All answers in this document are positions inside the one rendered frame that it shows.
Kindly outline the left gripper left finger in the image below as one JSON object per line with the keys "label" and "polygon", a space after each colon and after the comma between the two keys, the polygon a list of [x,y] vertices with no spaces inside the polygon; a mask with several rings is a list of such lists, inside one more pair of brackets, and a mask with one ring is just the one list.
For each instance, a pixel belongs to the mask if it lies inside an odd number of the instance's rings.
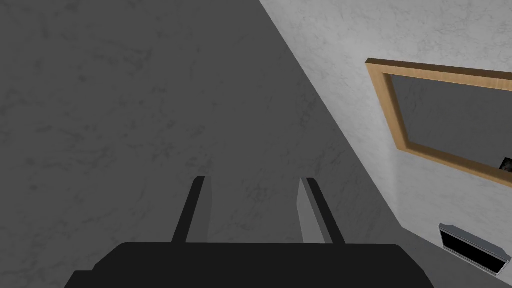
{"label": "left gripper left finger", "polygon": [[191,185],[172,243],[207,243],[212,215],[212,178],[197,176]]}

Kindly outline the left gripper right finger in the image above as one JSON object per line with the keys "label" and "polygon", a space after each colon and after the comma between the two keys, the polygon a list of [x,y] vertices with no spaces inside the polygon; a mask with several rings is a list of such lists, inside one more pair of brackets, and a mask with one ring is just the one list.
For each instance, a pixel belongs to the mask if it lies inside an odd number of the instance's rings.
{"label": "left gripper right finger", "polygon": [[296,208],[305,244],[345,244],[318,182],[312,177],[299,179]]}

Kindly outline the grey framed black panel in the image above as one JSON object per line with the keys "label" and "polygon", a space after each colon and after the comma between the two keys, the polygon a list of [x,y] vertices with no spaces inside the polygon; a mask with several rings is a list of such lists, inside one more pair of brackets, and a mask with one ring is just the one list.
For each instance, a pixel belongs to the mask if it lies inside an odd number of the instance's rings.
{"label": "grey framed black panel", "polygon": [[503,248],[454,225],[438,225],[442,247],[483,271],[498,276],[512,261]]}

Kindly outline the wooden framed window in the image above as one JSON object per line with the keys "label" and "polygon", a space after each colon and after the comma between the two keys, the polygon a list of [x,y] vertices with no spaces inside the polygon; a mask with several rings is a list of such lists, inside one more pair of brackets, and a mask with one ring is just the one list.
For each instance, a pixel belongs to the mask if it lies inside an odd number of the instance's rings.
{"label": "wooden framed window", "polygon": [[399,150],[512,188],[512,71],[365,65]]}

